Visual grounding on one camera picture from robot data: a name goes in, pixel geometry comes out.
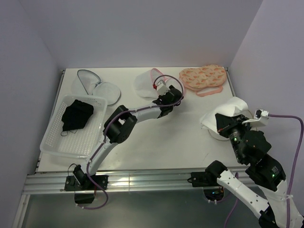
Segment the white bra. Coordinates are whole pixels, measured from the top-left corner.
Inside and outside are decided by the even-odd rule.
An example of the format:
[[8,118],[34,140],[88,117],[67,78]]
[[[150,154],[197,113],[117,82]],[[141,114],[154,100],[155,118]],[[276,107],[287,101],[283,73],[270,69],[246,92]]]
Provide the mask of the white bra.
[[202,128],[217,132],[216,114],[222,114],[228,117],[233,117],[248,110],[247,103],[234,96],[225,103],[218,105],[216,108],[205,113],[199,120]]

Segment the pink trimmed mesh laundry bag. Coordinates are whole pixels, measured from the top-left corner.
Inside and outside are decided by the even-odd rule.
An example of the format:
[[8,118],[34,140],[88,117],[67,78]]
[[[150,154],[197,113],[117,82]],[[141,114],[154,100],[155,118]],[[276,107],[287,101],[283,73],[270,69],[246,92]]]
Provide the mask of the pink trimmed mesh laundry bag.
[[164,74],[157,68],[152,68],[149,69],[148,71],[138,75],[134,82],[133,82],[133,88],[136,92],[136,94],[141,97],[141,98],[146,98],[146,99],[156,99],[158,98],[158,94],[156,90],[153,88],[153,83],[155,79],[158,76],[162,76],[157,80],[157,83],[160,80],[163,80],[167,86],[174,86],[177,89],[181,89],[179,83],[168,77],[164,76]]

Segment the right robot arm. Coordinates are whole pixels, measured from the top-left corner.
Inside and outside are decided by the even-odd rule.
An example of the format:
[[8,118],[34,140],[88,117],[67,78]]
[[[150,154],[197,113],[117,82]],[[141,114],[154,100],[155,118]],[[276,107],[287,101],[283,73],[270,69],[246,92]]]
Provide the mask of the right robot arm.
[[252,130],[249,119],[240,114],[216,114],[217,132],[228,138],[237,162],[247,165],[246,174],[262,190],[261,198],[241,183],[220,161],[206,169],[206,181],[227,188],[258,218],[263,228],[302,228],[304,217],[290,195],[282,165],[268,154],[272,148],[262,131]]

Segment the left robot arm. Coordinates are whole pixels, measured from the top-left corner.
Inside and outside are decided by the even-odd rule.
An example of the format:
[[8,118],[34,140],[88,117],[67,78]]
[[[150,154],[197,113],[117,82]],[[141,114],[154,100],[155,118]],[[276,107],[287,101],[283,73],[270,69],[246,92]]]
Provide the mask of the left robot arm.
[[162,118],[172,112],[181,103],[183,93],[183,88],[179,90],[171,85],[146,107],[131,110],[124,105],[119,106],[104,124],[102,142],[92,150],[84,163],[74,168],[76,186],[86,190],[95,185],[93,176],[110,151],[127,140],[136,124]]

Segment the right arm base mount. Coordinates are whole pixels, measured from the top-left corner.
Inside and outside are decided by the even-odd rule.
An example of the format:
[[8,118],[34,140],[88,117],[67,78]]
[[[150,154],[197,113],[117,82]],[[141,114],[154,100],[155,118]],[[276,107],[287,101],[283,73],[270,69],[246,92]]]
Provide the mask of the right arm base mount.
[[192,172],[187,182],[194,188],[202,187],[204,196],[209,200],[222,200],[224,197],[224,188],[209,172]]

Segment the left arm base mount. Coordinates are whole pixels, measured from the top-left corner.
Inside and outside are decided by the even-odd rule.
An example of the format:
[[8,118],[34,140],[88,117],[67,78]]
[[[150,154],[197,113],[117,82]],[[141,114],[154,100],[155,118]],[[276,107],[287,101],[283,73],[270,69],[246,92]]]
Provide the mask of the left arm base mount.
[[[93,175],[92,179],[104,190],[107,189],[108,176],[107,175]],[[96,196],[96,191],[100,190],[88,178],[84,185],[81,185],[74,175],[67,176],[64,191],[74,192],[74,201],[76,204],[88,205],[91,204]]]

